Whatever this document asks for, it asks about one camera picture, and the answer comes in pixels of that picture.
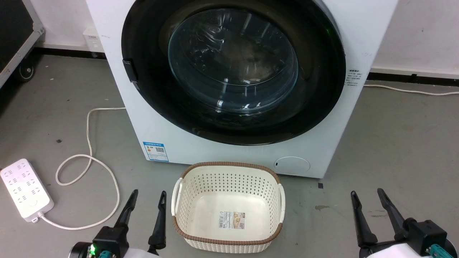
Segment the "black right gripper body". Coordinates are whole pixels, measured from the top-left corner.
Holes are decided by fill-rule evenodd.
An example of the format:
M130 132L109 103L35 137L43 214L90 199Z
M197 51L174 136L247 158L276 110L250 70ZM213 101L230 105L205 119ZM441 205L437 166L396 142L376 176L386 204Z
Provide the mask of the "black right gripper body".
M405 220L408 235L402 241L377 242L359 250L360 258L457 258L458 252L447 233L431 220Z

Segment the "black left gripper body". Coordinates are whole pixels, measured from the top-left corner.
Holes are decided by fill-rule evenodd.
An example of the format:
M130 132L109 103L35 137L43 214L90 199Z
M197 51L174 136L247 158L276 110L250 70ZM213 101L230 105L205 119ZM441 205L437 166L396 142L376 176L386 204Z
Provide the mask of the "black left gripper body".
M77 242L71 258L123 258L128 251L128 226L104 226L92 242Z

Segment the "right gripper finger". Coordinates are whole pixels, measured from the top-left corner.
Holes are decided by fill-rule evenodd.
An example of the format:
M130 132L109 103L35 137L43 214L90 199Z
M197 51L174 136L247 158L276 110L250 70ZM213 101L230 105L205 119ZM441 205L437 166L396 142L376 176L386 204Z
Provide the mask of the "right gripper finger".
M362 212L362 204L356 193L352 191L351 194L351 204L352 210L354 213L354 224L357 237L357 243L360 248L366 245L374 245L378 242L378 239L375 234L372 233L369 225L364 217Z
M386 192L382 188L378 188L377 193L380 198L382 207L387 211L390 222L392 224L392 228L395 233L394 240L405 240L408 235L408 232L403 227L405 219L403 218L402 214L400 214L396 206L393 204L393 202L390 200L390 198L387 196Z

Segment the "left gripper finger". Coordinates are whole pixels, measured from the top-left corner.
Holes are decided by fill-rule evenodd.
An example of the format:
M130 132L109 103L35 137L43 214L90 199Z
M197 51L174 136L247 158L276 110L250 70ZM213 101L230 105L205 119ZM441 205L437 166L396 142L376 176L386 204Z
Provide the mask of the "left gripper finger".
M166 237L166 216L167 216L167 193L162 191L160 200L158 203L158 214L155 222L155 226L151 236L148 239L148 253L152 253L159 256L157 250L166 248L167 237Z
M118 217L114 227L128 227L128 222L131 218L131 212L136 207L136 201L139 191L137 189L133 190L131 196L128 198L124 208L121 211L120 216Z

